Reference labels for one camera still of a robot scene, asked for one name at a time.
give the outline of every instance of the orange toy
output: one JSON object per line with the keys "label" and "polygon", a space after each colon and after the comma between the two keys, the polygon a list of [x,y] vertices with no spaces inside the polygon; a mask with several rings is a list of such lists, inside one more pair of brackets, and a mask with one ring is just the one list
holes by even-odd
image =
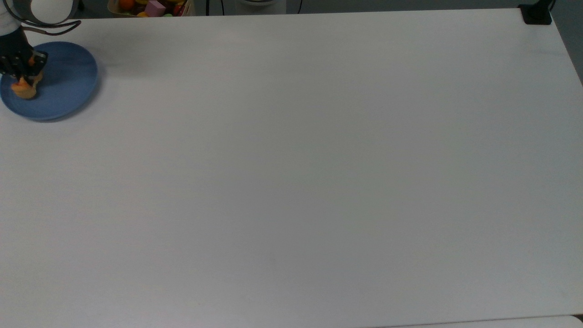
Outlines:
{"label": "orange toy", "polygon": [[120,0],[120,9],[123,11],[130,11],[135,3],[134,0]]}

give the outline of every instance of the round white object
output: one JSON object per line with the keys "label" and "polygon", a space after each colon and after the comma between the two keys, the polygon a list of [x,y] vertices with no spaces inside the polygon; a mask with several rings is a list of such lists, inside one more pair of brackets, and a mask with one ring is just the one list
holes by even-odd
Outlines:
{"label": "round white object", "polygon": [[32,0],[30,11],[43,23],[54,24],[67,19],[73,0]]}

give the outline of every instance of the orange food item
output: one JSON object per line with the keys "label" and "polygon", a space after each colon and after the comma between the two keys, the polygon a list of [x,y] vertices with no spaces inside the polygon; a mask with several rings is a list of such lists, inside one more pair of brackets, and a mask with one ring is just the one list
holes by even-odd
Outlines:
{"label": "orange food item", "polygon": [[21,97],[22,99],[31,99],[36,95],[36,85],[43,79],[43,72],[41,71],[34,78],[34,83],[30,86],[24,78],[20,78],[20,81],[13,83],[10,87],[14,93]]}
{"label": "orange food item", "polygon": [[120,9],[130,11],[134,7],[135,0],[120,0]]}

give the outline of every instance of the black cable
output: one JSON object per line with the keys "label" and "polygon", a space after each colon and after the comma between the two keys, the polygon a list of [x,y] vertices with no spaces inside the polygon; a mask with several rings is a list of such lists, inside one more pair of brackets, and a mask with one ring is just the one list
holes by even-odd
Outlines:
{"label": "black cable", "polygon": [[10,14],[14,19],[18,20],[20,23],[24,23],[24,24],[27,24],[27,25],[30,25],[30,26],[34,26],[34,27],[40,27],[42,29],[59,29],[61,27],[70,26],[70,28],[68,28],[68,29],[66,29],[64,31],[58,32],[58,33],[49,33],[49,32],[46,32],[46,33],[43,33],[43,34],[47,34],[47,35],[51,35],[51,36],[62,35],[62,34],[65,34],[67,32],[71,32],[74,28],[76,28],[77,26],[79,26],[81,24],[81,21],[80,20],[76,20],[74,22],[69,22],[69,23],[64,23],[64,24],[61,24],[61,23],[56,23],[56,24],[37,24],[37,23],[29,22],[26,19],[22,19],[22,18],[18,17],[18,15],[15,14],[12,11],[12,9],[10,8],[10,6],[8,5],[7,0],[2,0],[2,3],[4,4],[4,7],[6,8],[6,11],[8,12],[8,14]]}
{"label": "black cable", "polygon": [[76,24],[74,26],[72,26],[64,31],[60,31],[60,32],[56,32],[56,33],[51,33],[51,32],[47,32],[45,30],[36,29],[35,27],[28,27],[28,26],[23,26],[22,29],[25,31],[36,32],[36,33],[45,34],[45,35],[49,35],[49,36],[59,36],[59,35],[65,34],[65,33],[69,33],[71,30],[73,30],[74,28],[79,26],[81,24],[81,21],[77,20],[75,23]]}

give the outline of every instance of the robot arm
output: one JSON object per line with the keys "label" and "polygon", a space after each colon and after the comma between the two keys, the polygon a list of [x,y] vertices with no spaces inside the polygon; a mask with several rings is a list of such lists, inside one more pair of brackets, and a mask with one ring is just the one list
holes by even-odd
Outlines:
{"label": "robot arm", "polygon": [[[40,74],[48,60],[48,54],[44,52],[35,51],[29,44],[24,28],[21,23],[40,28],[55,28],[68,27],[65,31],[60,33],[48,33],[38,28],[29,28],[35,32],[40,32],[49,35],[60,35],[76,28],[80,21],[70,23],[56,23],[46,24],[39,22],[30,22],[15,14],[13,0],[1,0],[3,5],[0,6],[0,74],[12,75],[17,81],[24,79],[29,85],[33,85],[34,78]],[[30,0],[16,0],[22,2],[30,2]],[[78,1],[74,1],[73,5],[76,8]]]}

